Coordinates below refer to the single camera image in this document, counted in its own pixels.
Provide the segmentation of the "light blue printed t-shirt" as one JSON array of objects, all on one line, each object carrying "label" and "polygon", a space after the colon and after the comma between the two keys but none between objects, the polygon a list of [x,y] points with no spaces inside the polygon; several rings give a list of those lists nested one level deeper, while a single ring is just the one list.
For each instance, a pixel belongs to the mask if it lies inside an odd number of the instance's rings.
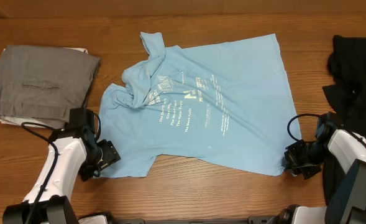
[{"label": "light blue printed t-shirt", "polygon": [[301,131],[275,34],[190,48],[140,38],[148,58],[102,96],[101,136],[121,157],[102,177],[145,177],[160,155],[283,172]]}]

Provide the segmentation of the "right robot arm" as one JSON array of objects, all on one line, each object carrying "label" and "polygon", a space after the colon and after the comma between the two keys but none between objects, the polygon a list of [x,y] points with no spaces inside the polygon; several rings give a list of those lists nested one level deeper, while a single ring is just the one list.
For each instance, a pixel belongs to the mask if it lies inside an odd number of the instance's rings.
[{"label": "right robot arm", "polygon": [[290,205],[270,223],[366,223],[366,139],[332,112],[317,115],[314,141],[286,147],[284,166],[309,179],[323,175],[326,206]]}]

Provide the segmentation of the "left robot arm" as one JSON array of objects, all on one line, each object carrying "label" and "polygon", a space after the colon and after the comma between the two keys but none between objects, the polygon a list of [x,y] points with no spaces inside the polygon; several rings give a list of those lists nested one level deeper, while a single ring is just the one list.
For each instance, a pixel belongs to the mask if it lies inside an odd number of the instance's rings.
[{"label": "left robot arm", "polygon": [[114,223],[109,212],[78,218],[70,203],[76,178],[99,177],[121,158],[112,142],[100,139],[100,134],[101,121],[95,112],[72,109],[69,122],[53,129],[46,139],[47,160],[32,190],[21,203],[6,207],[3,223]]}]

